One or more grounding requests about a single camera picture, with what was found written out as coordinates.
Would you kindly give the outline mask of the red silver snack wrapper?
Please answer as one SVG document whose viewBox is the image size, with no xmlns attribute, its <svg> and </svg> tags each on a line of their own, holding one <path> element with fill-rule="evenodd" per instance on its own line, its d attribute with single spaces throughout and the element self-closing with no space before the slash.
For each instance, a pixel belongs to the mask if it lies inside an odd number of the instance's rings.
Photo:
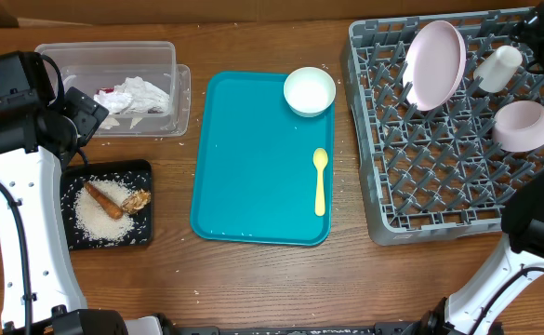
<svg viewBox="0 0 544 335">
<path fill-rule="evenodd" d="M 97 90 L 97 94 L 103 92 L 103 93 L 111 93 L 114 91 L 114 88 L 113 87 L 102 87 L 100 89 Z"/>
</svg>

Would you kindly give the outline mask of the white cup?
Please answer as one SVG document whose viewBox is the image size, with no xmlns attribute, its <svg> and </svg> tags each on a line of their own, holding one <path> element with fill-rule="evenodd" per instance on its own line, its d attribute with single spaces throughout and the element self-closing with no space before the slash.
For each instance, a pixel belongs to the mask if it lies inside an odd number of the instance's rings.
<svg viewBox="0 0 544 335">
<path fill-rule="evenodd" d="M 482 62 L 473 73 L 473 78 L 481 78 L 478 88 L 488 92 L 501 91 L 522 65 L 523 57 L 519 49 L 511 46 L 497 48 Z"/>
</svg>

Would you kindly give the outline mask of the white napkin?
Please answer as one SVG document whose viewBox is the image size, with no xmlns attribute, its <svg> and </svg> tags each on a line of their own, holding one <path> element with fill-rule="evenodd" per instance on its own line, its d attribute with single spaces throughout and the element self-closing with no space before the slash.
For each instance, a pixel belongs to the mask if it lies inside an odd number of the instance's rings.
<svg viewBox="0 0 544 335">
<path fill-rule="evenodd" d="M 162 114 L 168 111 L 170 95 L 141 77 L 127 77 L 111 93 L 95 94 L 93 100 L 110 114 Z"/>
</svg>

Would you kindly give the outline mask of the pink bowl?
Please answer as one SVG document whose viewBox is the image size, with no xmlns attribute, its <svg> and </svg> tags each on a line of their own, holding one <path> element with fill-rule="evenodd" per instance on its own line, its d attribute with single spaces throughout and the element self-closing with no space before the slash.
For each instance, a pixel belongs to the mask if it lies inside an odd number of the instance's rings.
<svg viewBox="0 0 544 335">
<path fill-rule="evenodd" d="M 544 145 L 544 107 L 519 100 L 502 107 L 494 117 L 492 139 L 501 149 L 524 153 Z"/>
</svg>

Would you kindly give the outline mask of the orange carrot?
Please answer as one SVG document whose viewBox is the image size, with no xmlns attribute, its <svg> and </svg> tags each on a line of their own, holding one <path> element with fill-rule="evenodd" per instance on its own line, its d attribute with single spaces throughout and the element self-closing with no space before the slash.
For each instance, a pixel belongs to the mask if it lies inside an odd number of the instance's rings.
<svg viewBox="0 0 544 335">
<path fill-rule="evenodd" d="M 98 190 L 93 184 L 85 182 L 84 188 L 110 218 L 113 220 L 119 220 L 124 216 L 123 210 L 108 196 Z"/>
</svg>

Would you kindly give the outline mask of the brown walnut cookie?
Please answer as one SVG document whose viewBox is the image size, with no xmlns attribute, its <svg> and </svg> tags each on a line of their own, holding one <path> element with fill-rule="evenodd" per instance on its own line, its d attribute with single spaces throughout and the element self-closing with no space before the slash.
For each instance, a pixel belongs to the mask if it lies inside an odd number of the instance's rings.
<svg viewBox="0 0 544 335">
<path fill-rule="evenodd" d="M 133 215 L 145 208 L 152 201 L 152 194 L 146 190 L 137 190 L 125 199 L 120 208 L 127 214 Z"/>
</svg>

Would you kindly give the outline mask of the large white plate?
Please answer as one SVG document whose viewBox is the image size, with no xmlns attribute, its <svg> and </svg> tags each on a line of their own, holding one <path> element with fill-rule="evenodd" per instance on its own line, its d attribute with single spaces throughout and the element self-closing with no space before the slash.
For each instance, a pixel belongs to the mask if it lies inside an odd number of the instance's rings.
<svg viewBox="0 0 544 335">
<path fill-rule="evenodd" d="M 406 100 L 420 111 L 447 102 L 458 89 L 466 65 L 465 43 L 449 22 L 436 20 L 422 28 L 407 50 L 403 85 Z"/>
</svg>

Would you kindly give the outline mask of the pale green bowl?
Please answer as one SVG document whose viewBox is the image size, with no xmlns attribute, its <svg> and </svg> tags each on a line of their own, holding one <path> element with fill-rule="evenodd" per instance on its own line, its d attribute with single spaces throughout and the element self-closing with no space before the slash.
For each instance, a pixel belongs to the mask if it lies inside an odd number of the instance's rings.
<svg viewBox="0 0 544 335">
<path fill-rule="evenodd" d="M 324 113 L 336 98 L 336 84 L 324 70 L 302 67 L 288 75 L 284 82 L 284 96 L 290 109 L 303 117 Z"/>
</svg>

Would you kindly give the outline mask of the yellow plastic spoon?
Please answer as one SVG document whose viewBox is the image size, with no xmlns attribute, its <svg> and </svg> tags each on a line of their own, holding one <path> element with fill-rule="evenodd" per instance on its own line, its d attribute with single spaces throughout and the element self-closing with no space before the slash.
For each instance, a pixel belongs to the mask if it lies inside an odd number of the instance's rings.
<svg viewBox="0 0 544 335">
<path fill-rule="evenodd" d="M 317 148 L 314 151 L 312 162 L 316 170 L 314 213 L 317 216 L 322 217 L 325 215 L 324 171 L 328 164 L 328 155 L 324 148 Z"/>
</svg>

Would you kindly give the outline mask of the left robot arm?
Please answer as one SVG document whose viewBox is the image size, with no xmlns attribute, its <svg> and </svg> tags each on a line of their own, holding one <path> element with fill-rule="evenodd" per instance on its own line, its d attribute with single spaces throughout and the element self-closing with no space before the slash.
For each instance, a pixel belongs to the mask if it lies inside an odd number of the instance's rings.
<svg viewBox="0 0 544 335">
<path fill-rule="evenodd" d="M 78 89 L 50 82 L 53 62 L 36 52 L 0 55 L 2 331 L 173 334 L 162 314 L 124 320 L 86 304 L 68 250 L 60 179 L 108 111 Z"/>
</svg>

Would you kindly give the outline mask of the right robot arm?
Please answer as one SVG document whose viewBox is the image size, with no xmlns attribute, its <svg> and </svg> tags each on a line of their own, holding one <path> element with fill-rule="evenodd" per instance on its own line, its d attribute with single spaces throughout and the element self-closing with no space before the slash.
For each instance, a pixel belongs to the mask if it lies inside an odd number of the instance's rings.
<svg viewBox="0 0 544 335">
<path fill-rule="evenodd" d="M 528 45 L 544 73 L 544 2 L 511 30 Z M 503 210 L 502 236 L 493 253 L 459 291 L 443 298 L 406 334 L 501 334 L 498 316 L 544 275 L 544 169 L 517 191 Z"/>
</svg>

